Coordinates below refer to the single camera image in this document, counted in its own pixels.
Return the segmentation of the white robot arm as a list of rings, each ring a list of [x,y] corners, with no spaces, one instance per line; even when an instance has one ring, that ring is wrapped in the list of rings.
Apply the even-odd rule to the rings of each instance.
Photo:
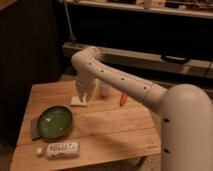
[[[99,79],[160,115],[161,171],[213,171],[213,102],[205,91],[191,84],[165,88],[109,67],[100,57],[94,46],[72,56],[79,96],[90,99]]]

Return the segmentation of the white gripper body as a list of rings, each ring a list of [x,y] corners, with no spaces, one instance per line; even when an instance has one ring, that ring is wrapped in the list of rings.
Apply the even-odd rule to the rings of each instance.
[[[94,92],[94,89],[96,86],[96,82],[94,80],[92,80],[87,83],[83,83],[80,81],[79,78],[76,78],[75,85],[76,85],[76,90],[77,90],[80,101],[89,102],[93,95],[93,92]]]

